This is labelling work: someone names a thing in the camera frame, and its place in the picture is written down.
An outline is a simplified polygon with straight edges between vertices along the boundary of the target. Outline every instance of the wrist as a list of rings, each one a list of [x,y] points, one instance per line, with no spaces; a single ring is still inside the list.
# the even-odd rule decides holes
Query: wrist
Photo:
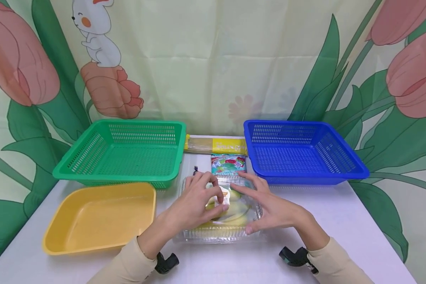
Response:
[[[307,210],[300,217],[294,228],[309,251],[323,249],[330,242],[330,236],[328,236],[314,216]]]
[[[158,227],[160,232],[164,233],[168,240],[175,237],[182,229],[177,225],[176,220],[167,215],[164,211],[156,217],[152,225]]]
[[[294,229],[302,230],[304,227],[309,226],[316,222],[314,216],[305,208],[299,206],[297,212],[293,214],[293,227]]]
[[[159,216],[137,239],[142,253],[150,260],[154,260],[165,244],[174,237],[176,232],[166,224],[165,218]]]

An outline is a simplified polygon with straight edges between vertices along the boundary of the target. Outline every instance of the finger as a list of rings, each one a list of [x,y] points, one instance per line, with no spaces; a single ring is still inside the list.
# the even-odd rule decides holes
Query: finger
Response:
[[[183,190],[185,191],[189,189],[189,187],[191,186],[191,183],[192,183],[192,176],[189,176],[185,180],[185,188],[183,188]]]
[[[221,215],[222,212],[228,209],[229,209],[228,205],[219,205],[213,209],[205,210],[204,214],[202,215],[202,219],[204,222],[208,222],[213,218],[219,217],[219,215]]]
[[[261,182],[262,182],[262,184],[263,184],[262,191],[264,191],[264,192],[271,192],[271,191],[270,191],[270,186],[269,186],[269,183],[267,183],[267,180],[266,180],[266,179],[263,179],[263,178],[261,178],[261,177],[259,177],[259,179],[260,179],[260,181],[261,181]]]
[[[254,189],[250,189],[249,187],[242,186],[242,185],[236,185],[234,183],[230,184],[230,187],[234,189],[235,191],[238,191],[240,193],[243,193],[245,195],[248,195],[249,197],[252,197],[257,202],[261,203],[261,197],[259,195],[258,191],[255,191]]]
[[[246,225],[245,232],[246,234],[254,234],[260,230],[271,228],[269,222],[266,218],[260,218],[257,221],[250,222]]]
[[[224,194],[219,186],[213,186],[206,190],[206,200],[210,200],[213,196],[218,197],[218,203],[222,204],[224,202]]]
[[[210,172],[204,173],[204,175],[200,178],[199,184],[202,186],[207,186],[207,183],[211,182],[213,186],[218,186],[218,178],[214,176]]]
[[[259,179],[258,176],[256,176],[255,174],[249,174],[249,173],[244,173],[244,172],[239,172],[239,176],[249,180],[252,182],[252,184],[255,186],[255,188],[258,191],[261,191],[264,189],[264,184],[262,183],[262,181]]]
[[[196,172],[194,174],[194,176],[192,177],[191,184],[194,185],[195,183],[197,183],[203,175],[204,175],[204,173],[202,173],[202,172]]]

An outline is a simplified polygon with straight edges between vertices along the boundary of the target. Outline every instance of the black object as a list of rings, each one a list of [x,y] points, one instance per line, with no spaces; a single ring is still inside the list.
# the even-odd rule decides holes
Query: black object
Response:
[[[168,274],[172,268],[180,263],[180,261],[178,261],[178,257],[173,253],[166,260],[162,253],[158,253],[156,260],[157,264],[155,270],[159,274]]]
[[[293,253],[290,249],[284,247],[279,253],[279,256],[289,266],[300,267],[306,264],[312,274],[319,273],[317,268],[308,260],[308,251],[303,247],[299,248],[296,253]]]

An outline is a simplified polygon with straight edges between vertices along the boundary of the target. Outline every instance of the fingernail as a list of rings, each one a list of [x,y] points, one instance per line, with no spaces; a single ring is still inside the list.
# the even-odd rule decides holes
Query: fingernail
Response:
[[[246,227],[245,228],[245,233],[248,234],[248,235],[252,234],[252,228],[251,227]]]

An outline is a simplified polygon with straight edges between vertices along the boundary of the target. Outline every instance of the orange flower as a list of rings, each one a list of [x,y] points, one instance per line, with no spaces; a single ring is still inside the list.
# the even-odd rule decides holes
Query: orange flower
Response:
[[[229,118],[237,125],[242,125],[245,120],[262,112],[263,102],[253,102],[251,95],[243,98],[235,97],[235,102],[229,104]]]
[[[0,3],[0,87],[21,105],[51,101],[60,90],[57,71],[32,28]]]
[[[403,114],[426,117],[426,33],[393,59],[388,68],[387,85]]]
[[[127,80],[121,67],[98,67],[94,62],[80,70],[93,104],[105,116],[132,119],[139,115],[144,100],[139,98],[140,86]]]
[[[426,0],[386,0],[368,39],[375,45],[393,45],[426,20]]]

